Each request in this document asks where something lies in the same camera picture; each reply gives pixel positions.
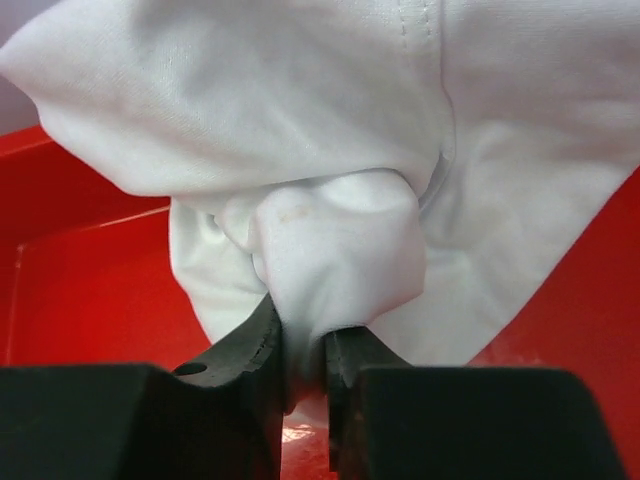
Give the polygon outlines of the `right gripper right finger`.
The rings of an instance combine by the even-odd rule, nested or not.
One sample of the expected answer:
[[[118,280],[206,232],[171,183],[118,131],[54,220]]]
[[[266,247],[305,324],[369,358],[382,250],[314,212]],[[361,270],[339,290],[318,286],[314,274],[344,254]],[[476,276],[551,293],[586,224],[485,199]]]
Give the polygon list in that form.
[[[364,327],[324,339],[342,479],[621,479],[591,391],[532,367],[413,366]]]

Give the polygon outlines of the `white skirt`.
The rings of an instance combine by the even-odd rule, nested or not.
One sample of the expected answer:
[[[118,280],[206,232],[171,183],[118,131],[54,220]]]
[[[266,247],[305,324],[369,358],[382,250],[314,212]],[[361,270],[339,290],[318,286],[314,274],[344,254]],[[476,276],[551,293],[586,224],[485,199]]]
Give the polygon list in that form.
[[[468,362],[639,163],[635,1],[61,1],[1,73],[59,145],[170,198],[211,340],[273,299],[314,422],[325,334]]]

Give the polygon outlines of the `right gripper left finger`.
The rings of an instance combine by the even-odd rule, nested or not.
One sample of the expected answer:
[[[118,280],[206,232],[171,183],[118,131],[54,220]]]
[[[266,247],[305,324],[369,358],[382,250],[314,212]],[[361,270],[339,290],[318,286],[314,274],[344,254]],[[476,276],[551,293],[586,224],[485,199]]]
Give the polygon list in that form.
[[[217,344],[150,364],[6,367],[5,479],[276,479],[281,322],[270,298]]]

